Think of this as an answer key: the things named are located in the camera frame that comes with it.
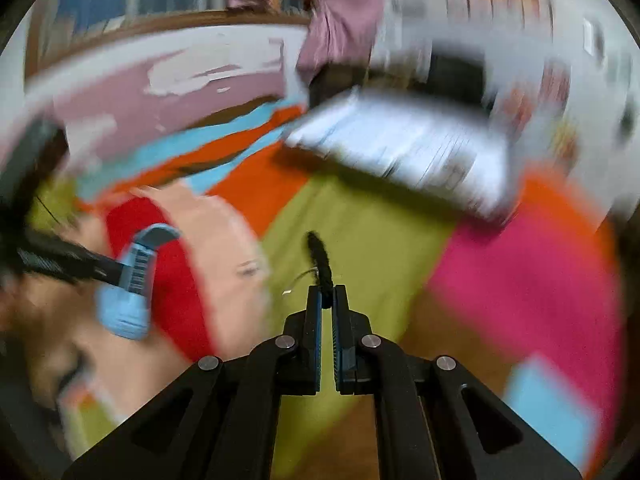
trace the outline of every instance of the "red stripe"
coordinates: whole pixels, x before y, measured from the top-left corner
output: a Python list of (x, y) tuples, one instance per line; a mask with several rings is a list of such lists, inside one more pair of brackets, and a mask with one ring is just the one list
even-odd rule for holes
[[(119, 255), (135, 233), (155, 223), (170, 224), (148, 198), (131, 198), (111, 209), (106, 225), (113, 254)], [(197, 361), (215, 354), (204, 321), (204, 305), (180, 240), (158, 251), (151, 309), (154, 323), (189, 359)]]

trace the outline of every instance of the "orange fabric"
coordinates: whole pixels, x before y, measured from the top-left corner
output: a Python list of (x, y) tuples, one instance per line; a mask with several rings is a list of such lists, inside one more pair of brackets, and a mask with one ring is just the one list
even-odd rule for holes
[(254, 153), (229, 176), (207, 191), (229, 202), (258, 238), (281, 209), (306, 184), (314, 162), (278, 142)]
[(608, 269), (616, 269), (615, 238), (609, 223), (598, 226), (588, 199), (565, 181), (552, 168), (529, 168), (524, 173), (518, 207), (545, 214), (585, 250), (601, 258)]
[[(261, 124), (257, 128), (244, 130), (242, 132), (229, 134), (221, 139), (212, 140), (194, 152), (176, 156), (175, 158), (166, 161), (164, 164), (145, 171), (133, 178), (117, 182), (100, 194), (96, 205), (99, 205), (113, 194), (126, 192), (130, 189), (142, 186), (159, 186), (183, 176), (185, 171), (188, 171), (190, 167), (197, 166), (199, 164), (210, 164), (216, 160), (224, 159), (225, 157), (241, 152), (242, 150), (247, 149), (264, 134), (267, 134), (274, 128), (282, 126), (290, 120), (295, 119), (302, 115), (302, 113), (303, 109), (299, 105), (293, 105), (276, 110), (266, 123)], [(83, 202), (79, 202), (78, 206), (80, 209), (85, 211), (93, 210), (95, 208), (95, 205), (88, 205)]]

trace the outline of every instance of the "silver screw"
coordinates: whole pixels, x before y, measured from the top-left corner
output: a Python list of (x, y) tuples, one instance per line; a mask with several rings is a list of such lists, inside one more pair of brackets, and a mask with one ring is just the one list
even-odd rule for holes
[(207, 355), (202, 357), (198, 361), (198, 368), (200, 370), (208, 372), (209, 370), (215, 370), (216, 368), (218, 368), (219, 364), (220, 360), (217, 357), (213, 357), (213, 355)]
[(362, 337), (362, 344), (367, 348), (378, 348), (382, 344), (382, 339), (375, 334), (367, 334)]
[(438, 357), (436, 364), (438, 365), (438, 368), (440, 368), (440, 370), (446, 371), (453, 370), (453, 368), (456, 367), (455, 359), (449, 357), (448, 355)]
[(290, 335), (279, 335), (276, 338), (276, 346), (278, 348), (291, 348), (296, 344), (296, 340), (293, 339)]

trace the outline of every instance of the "light blue clip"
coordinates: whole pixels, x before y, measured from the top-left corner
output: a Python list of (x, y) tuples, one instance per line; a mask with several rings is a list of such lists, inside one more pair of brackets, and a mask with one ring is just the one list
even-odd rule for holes
[(179, 237), (167, 224), (150, 225), (134, 236), (118, 259), (127, 266), (118, 286), (105, 283), (95, 294), (98, 320), (107, 330), (127, 339), (146, 336), (158, 248)]

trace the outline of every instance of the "light blue patch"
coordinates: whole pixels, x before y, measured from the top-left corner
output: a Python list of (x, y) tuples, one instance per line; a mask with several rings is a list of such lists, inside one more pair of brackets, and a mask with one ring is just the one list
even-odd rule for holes
[(544, 358), (511, 374), (504, 402), (581, 472), (588, 467), (600, 414)]
[(280, 138), (280, 134), (282, 133), (284, 126), (280, 126), (271, 130), (268, 134), (264, 134), (260, 139), (256, 140), (251, 146), (249, 146), (244, 152), (240, 153), (236, 158), (227, 162), (226, 164), (222, 164), (212, 170), (201, 171), (200, 173), (196, 173), (194, 175), (188, 176), (185, 181), (191, 187), (191, 190), (194, 194), (203, 194), (212, 186), (215, 186), (221, 180), (225, 179), (226, 176), (235, 168), (237, 168), (240, 163), (245, 160), (248, 156), (253, 155), (254, 153), (259, 152), (261, 149), (266, 148), (270, 144), (277, 142)]
[(93, 200), (102, 190), (114, 182), (131, 178), (149, 170), (175, 156), (197, 150), (199, 147), (222, 137), (257, 128), (269, 120), (274, 110), (296, 104), (296, 100), (281, 100), (258, 106), (247, 115), (225, 124), (193, 128), (184, 132), (167, 135), (141, 146), (115, 160), (105, 162), (99, 170), (86, 172), (78, 177), (78, 196), (87, 202)]

